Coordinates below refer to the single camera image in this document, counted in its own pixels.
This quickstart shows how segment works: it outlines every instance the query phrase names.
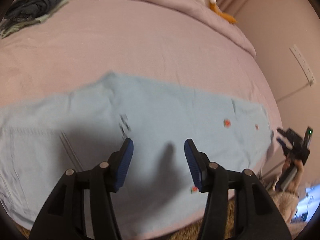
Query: gray stitching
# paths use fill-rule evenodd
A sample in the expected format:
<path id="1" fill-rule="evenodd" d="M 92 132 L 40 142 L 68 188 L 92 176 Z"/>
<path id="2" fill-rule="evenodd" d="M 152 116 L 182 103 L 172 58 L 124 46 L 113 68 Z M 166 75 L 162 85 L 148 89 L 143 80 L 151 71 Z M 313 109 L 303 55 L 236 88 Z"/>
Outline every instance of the gray stitching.
<path id="1" fill-rule="evenodd" d="M 0 178 L 2 179 L 2 181 L 3 181 L 3 183 L 4 183 L 4 186 L 5 186 L 5 188 L 6 188 L 6 191 L 7 191 L 7 193 L 8 193 L 9 202 L 10 202 L 12 208 L 14 209 L 14 204 L 13 204 L 12 196 L 11 196 L 10 191 L 9 191 L 9 188 L 8 188 L 8 186 L 7 186 L 4 178 L 1 176 L 1 174 L 0 174 Z"/>
<path id="2" fill-rule="evenodd" d="M 53 129 L 46 129 L 45 131 L 37 129 L 37 128 L 18 128 L 18 127 L 8 127 L 3 129 L 4 133 L 12 133 L 12 132 L 17 132 L 20 134 L 25 134 L 25 135 L 42 135 L 42 136 L 52 136 L 52 135 L 57 135 L 59 132 L 57 130 Z"/>
<path id="3" fill-rule="evenodd" d="M 77 167 L 77 172 L 79 171 L 84 171 L 84 168 L 82 166 L 82 164 L 80 163 L 76 153 L 74 152 L 72 146 L 71 146 L 71 143 L 70 141 L 68 140 L 66 134 L 64 132 L 61 132 L 61 135 L 60 135 L 60 140 L 61 140 L 61 143 L 65 149 L 65 151 L 67 152 L 67 155 L 69 156 L 71 162 L 73 163 L 73 165 L 75 167 Z"/>
<path id="4" fill-rule="evenodd" d="M 22 185 L 21 185 L 19 176 L 18 176 L 18 174 L 17 174 L 17 172 L 16 172 L 16 170 L 15 170 L 15 168 L 14 168 L 14 162 L 13 162 L 13 157 L 14 157 L 14 142 L 13 142 L 13 133 L 12 133 L 12 132 L 10 132 L 10 151 L 11 151 L 11 156 L 12 156 L 11 161 L 12 161 L 12 167 L 13 167 L 14 173 L 16 174 L 17 179 L 18 179 L 18 181 L 19 181 L 19 185 L 20 185 L 21 191 L 22 191 L 22 193 L 23 193 L 23 197 L 24 197 L 24 200 L 25 200 L 25 202 L 26 202 L 26 206 L 27 206 L 27 208 L 30 210 L 29 205 L 28 205 L 28 202 L 27 202 L 26 194 L 25 194 L 24 191 L 23 191 L 23 188 L 22 188 Z"/>

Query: pink comforter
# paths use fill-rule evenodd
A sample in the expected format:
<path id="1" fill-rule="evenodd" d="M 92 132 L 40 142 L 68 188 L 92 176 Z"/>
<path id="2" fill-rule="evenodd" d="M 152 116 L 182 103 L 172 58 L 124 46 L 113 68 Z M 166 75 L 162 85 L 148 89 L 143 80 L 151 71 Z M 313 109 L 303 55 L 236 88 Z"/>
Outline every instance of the pink comforter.
<path id="1" fill-rule="evenodd" d="M 282 126 L 279 111 L 254 57 L 236 26 L 194 0 L 70 0 L 45 23 L 0 41 L 0 106 L 73 90 L 115 71 L 261 103 L 275 130 Z"/>

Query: light green cloth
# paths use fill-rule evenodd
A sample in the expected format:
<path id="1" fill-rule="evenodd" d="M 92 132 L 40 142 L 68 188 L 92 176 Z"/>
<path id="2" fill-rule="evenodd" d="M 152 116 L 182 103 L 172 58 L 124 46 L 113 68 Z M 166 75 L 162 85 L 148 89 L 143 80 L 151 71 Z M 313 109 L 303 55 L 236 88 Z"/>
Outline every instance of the light green cloth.
<path id="1" fill-rule="evenodd" d="M 44 15 L 37 17 L 31 21 L 17 22 L 16 24 L 13 24 L 11 26 L 9 25 L 8 28 L 4 28 L 3 30 L 0 31 L 1 39 L 9 36 L 12 33 L 15 33 L 17 31 L 21 30 L 25 26 L 45 22 L 52 14 L 54 14 L 57 10 L 59 10 L 62 6 L 64 6 L 68 2 L 69 2 L 69 0 L 61 0 L 61 2 L 58 3 L 58 5 L 55 8 L 53 8 L 48 14 L 44 14 Z"/>

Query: folded clothes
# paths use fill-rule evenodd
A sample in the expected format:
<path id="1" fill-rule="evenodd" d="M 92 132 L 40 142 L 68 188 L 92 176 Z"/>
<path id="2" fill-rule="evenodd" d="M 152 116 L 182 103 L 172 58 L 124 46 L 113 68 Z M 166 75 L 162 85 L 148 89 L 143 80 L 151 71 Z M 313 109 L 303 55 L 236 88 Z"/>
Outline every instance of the folded clothes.
<path id="1" fill-rule="evenodd" d="M 31 21 L 15 22 L 10 19 L 5 20 L 4 23 L 2 24 L 2 26 L 0 26 L 0 38 L 3 39 L 5 37 L 9 36 L 10 34 L 15 33 L 28 25 L 43 23 L 54 12 L 59 10 L 62 6 L 64 6 L 68 2 L 69 2 L 69 0 L 61 0 L 60 3 L 58 3 L 58 5 L 55 8 L 53 8 L 53 10 L 51 10 L 49 13 L 42 15 L 40 17 L 37 17 Z"/>
<path id="2" fill-rule="evenodd" d="M 31 21 L 48 14 L 60 2 L 61 0 L 15 0 L 4 18 L 15 22 Z"/>

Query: hand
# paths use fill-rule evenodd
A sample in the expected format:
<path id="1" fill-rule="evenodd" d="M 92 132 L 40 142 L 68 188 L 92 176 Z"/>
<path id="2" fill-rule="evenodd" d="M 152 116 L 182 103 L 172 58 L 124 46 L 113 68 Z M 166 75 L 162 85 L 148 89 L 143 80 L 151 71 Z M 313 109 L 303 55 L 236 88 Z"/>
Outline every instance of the hand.
<path id="1" fill-rule="evenodd" d="M 300 182 L 302 180 L 303 172 L 304 172 L 304 166 L 301 160 L 293 160 L 294 165 L 297 167 L 298 171 L 294 179 L 290 182 L 287 189 L 285 191 L 296 194 L 297 189 L 300 185 Z"/>
<path id="2" fill-rule="evenodd" d="M 304 166 L 303 166 L 302 160 L 294 159 L 292 161 L 292 159 L 288 155 L 287 158 L 285 159 L 283 166 L 282 166 L 281 174 L 285 173 L 285 171 L 290 167 L 291 162 L 293 162 L 293 164 L 298 168 L 298 171 L 302 171 L 302 172 L 304 171 Z"/>

